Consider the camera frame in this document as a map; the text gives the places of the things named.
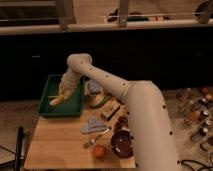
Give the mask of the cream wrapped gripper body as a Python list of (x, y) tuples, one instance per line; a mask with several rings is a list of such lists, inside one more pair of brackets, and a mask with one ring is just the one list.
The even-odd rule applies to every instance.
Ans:
[(68, 69), (62, 75), (61, 82), (59, 84), (59, 95), (64, 99), (68, 99), (77, 88), (81, 77), (81, 74), (73, 71), (72, 69)]

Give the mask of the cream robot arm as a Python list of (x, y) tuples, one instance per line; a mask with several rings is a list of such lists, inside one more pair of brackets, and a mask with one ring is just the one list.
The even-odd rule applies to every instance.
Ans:
[(128, 81), (92, 65), (89, 54), (72, 54), (63, 74), (60, 93), (68, 98), (86, 76), (126, 107), (133, 137), (136, 171), (181, 171), (177, 146), (164, 97), (152, 81)]

